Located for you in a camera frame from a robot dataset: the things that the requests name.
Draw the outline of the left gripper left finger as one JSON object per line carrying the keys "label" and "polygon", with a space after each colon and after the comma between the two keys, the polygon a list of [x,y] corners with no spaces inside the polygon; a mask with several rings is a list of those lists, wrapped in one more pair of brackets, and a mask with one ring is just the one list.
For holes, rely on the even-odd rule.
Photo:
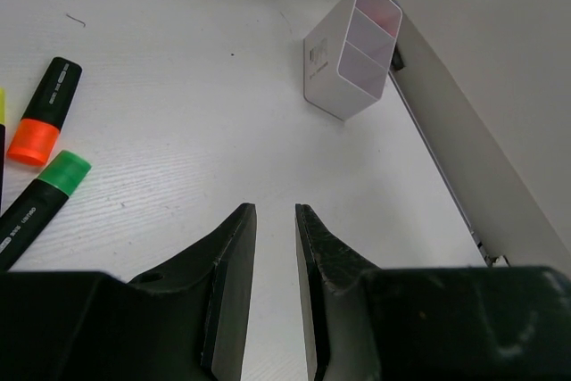
{"label": "left gripper left finger", "polygon": [[238,380],[251,305],[256,210],[239,205],[209,235],[130,281],[129,380]]}

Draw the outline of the green highlighter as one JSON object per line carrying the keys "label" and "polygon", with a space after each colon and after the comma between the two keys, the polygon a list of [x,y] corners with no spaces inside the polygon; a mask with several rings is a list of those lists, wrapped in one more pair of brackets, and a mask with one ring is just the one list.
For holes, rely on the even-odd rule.
{"label": "green highlighter", "polygon": [[1,270],[9,270],[69,200],[91,164],[61,151],[1,216]]}

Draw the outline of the white divided pen holder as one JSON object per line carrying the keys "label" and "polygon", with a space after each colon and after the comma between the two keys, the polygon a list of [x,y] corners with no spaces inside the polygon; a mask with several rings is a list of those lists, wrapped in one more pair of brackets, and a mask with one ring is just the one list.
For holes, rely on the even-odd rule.
{"label": "white divided pen holder", "polygon": [[303,40],[305,100],[339,120],[378,102],[402,20],[393,0],[341,0]]}

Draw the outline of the yellow highlighter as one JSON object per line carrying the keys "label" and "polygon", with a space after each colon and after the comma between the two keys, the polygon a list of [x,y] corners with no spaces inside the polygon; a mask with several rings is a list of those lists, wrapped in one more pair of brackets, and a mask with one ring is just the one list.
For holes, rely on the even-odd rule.
{"label": "yellow highlighter", "polygon": [[5,91],[0,88],[0,203],[2,211],[3,191],[4,191],[4,152],[5,152]]}

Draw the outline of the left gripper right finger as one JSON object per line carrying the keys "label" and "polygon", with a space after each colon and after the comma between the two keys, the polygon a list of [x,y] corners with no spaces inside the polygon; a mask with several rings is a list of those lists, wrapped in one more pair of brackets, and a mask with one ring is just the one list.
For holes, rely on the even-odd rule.
{"label": "left gripper right finger", "polygon": [[379,380],[365,275],[377,266],[334,236],[308,204],[295,205],[305,357],[309,380]]}

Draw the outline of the orange highlighter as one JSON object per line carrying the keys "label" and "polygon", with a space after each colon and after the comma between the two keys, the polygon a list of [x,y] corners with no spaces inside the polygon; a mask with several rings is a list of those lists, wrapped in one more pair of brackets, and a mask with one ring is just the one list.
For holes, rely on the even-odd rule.
{"label": "orange highlighter", "polygon": [[40,80],[9,144],[7,157],[30,166],[44,166],[62,131],[77,90],[82,68],[54,57]]}

